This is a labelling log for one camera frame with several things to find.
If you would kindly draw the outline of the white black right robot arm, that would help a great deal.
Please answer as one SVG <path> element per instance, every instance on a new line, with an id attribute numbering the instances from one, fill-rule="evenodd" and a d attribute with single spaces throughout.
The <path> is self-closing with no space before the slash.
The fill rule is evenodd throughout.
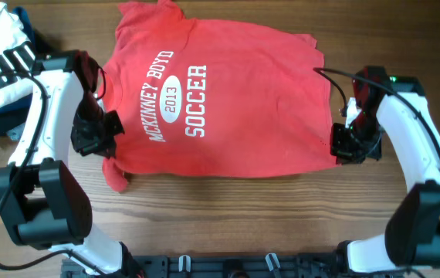
<path id="1" fill-rule="evenodd" d="M 330 153 L 341 165 L 381 158 L 388 136 L 403 171 L 407 194 L 385 230 L 338 246 L 337 271 L 353 275 L 440 269 L 440 134 L 425 92 L 414 77 L 389 76 L 382 66 L 351 75 L 354 97 L 334 124 Z"/>

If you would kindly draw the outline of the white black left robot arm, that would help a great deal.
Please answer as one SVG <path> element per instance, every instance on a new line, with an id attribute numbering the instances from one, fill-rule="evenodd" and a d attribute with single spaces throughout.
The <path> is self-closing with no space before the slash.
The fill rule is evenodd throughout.
<path id="1" fill-rule="evenodd" d="M 68 168 L 70 150 L 113 155 L 124 130 L 117 113 L 97 103 L 99 72 L 80 50 L 0 70 L 0 79 L 27 83 L 32 95 L 20 142 L 0 168 L 0 223 L 14 244 L 42 250 L 46 259 L 65 255 L 88 276 L 133 277 L 139 264 L 93 224 L 90 200 Z"/>

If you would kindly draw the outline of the red soccer t-shirt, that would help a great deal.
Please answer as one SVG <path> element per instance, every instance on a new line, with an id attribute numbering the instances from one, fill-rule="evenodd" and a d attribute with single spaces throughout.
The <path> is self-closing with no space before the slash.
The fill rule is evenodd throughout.
<path id="1" fill-rule="evenodd" d="M 268 178 L 333 168 L 330 84 L 308 34 L 189 19 L 171 1 L 125 2 L 103 105 L 124 132 L 103 161 L 128 174 Z"/>

